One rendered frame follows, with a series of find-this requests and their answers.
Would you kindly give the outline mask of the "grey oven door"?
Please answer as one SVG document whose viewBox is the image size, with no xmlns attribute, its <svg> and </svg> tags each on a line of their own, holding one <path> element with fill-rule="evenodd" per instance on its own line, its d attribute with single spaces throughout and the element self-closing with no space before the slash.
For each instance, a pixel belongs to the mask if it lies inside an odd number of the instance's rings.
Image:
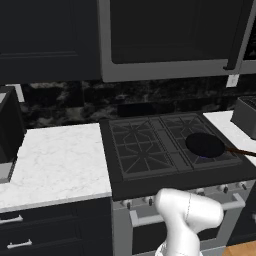
<svg viewBox="0 0 256 256">
<path fill-rule="evenodd" d="M 223 203 L 230 202 L 228 195 Z M 198 233 L 203 256 L 222 256 L 241 210 L 224 211 L 220 226 Z M 164 222 L 134 227 L 129 212 L 137 211 L 139 217 L 159 215 L 155 205 L 149 206 L 143 199 L 133 199 L 131 209 L 123 202 L 113 203 L 113 249 L 114 256 L 154 256 L 157 248 L 166 239 Z"/>
</svg>

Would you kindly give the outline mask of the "black gas stove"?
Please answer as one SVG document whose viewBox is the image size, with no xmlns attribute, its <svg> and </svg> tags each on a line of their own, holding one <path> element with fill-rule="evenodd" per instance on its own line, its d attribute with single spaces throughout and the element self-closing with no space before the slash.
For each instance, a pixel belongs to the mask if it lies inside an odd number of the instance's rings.
<svg viewBox="0 0 256 256">
<path fill-rule="evenodd" d="M 114 202 L 153 197 L 162 188 L 195 193 L 221 204 L 228 195 L 247 198 L 256 182 L 256 166 L 237 153 L 217 158 L 191 153 L 185 144 L 193 133 L 217 136 L 227 147 L 233 144 L 201 113 L 182 113 L 104 120 L 100 130 Z M 247 190 L 238 187 L 246 182 Z M 228 192 L 219 190 L 228 185 Z"/>
</svg>

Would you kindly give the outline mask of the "black countertop appliance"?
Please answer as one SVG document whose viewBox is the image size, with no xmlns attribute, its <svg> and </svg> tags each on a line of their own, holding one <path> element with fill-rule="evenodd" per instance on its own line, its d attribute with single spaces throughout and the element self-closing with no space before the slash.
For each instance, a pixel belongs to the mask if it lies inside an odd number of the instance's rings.
<svg viewBox="0 0 256 256">
<path fill-rule="evenodd" d="M 26 128 L 14 87 L 0 87 L 0 184 L 9 183 Z"/>
</svg>

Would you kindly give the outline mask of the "dark upper cupboard door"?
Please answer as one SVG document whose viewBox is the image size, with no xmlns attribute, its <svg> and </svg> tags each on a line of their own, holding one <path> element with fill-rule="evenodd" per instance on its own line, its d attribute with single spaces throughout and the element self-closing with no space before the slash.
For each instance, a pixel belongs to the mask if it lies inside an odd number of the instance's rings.
<svg viewBox="0 0 256 256">
<path fill-rule="evenodd" d="M 0 0 L 0 83 L 97 80 L 97 0 Z"/>
</svg>

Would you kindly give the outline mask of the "dark grey box appliance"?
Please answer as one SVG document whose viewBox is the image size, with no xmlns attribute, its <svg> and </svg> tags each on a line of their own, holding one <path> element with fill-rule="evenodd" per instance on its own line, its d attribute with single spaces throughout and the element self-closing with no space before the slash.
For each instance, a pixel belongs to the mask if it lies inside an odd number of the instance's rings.
<svg viewBox="0 0 256 256">
<path fill-rule="evenodd" d="M 256 140 L 256 96 L 241 96 L 237 99 L 231 122 Z"/>
</svg>

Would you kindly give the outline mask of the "white wall outlet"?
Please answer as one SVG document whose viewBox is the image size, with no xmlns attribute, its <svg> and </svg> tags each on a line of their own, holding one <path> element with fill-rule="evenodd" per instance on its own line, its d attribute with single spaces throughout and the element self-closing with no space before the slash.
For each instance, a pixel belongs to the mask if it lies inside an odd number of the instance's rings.
<svg viewBox="0 0 256 256">
<path fill-rule="evenodd" d="M 236 74 L 236 75 L 229 75 L 227 83 L 226 83 L 226 87 L 227 88 L 236 87 L 237 83 L 238 83 L 238 80 L 239 80 L 239 75 L 238 74 Z"/>
<path fill-rule="evenodd" d="M 25 102 L 21 84 L 14 85 L 19 102 Z"/>
</svg>

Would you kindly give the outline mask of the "grey microwave oven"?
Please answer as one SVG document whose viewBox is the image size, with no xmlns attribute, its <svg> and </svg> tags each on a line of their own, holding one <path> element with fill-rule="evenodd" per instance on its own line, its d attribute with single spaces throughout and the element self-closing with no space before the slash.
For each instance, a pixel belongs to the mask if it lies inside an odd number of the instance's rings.
<svg viewBox="0 0 256 256">
<path fill-rule="evenodd" d="M 98 0 L 105 82 L 233 75 L 227 65 L 243 0 Z"/>
</svg>

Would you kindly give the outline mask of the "dark drawer front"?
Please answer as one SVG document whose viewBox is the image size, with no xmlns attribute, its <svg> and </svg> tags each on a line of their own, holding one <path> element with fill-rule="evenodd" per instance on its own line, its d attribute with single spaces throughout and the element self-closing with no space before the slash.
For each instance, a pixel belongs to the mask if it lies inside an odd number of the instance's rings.
<svg viewBox="0 0 256 256">
<path fill-rule="evenodd" d="M 8 250 L 7 245 L 32 241 L 31 246 Z M 112 256 L 109 227 L 85 222 L 56 223 L 0 231 L 0 256 Z"/>
<path fill-rule="evenodd" d="M 110 214 L 111 203 L 109 197 L 91 199 L 86 201 L 0 213 L 0 217 L 16 217 L 18 215 L 23 217 L 22 222 L 0 225 L 0 230 L 6 229 L 8 227 L 22 227 L 25 225 L 49 222 L 53 220 L 96 218 L 97 216 Z"/>
</svg>

